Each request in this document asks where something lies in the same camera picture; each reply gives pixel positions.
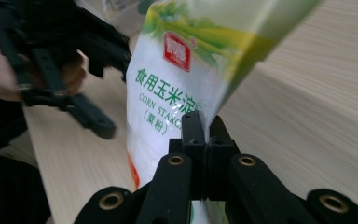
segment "dark clothing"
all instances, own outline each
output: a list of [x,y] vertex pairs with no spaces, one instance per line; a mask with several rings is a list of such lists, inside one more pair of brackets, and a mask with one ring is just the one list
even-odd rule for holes
[[[26,129],[21,103],[0,100],[0,148]],[[0,156],[0,223],[39,224],[50,216],[39,171]]]

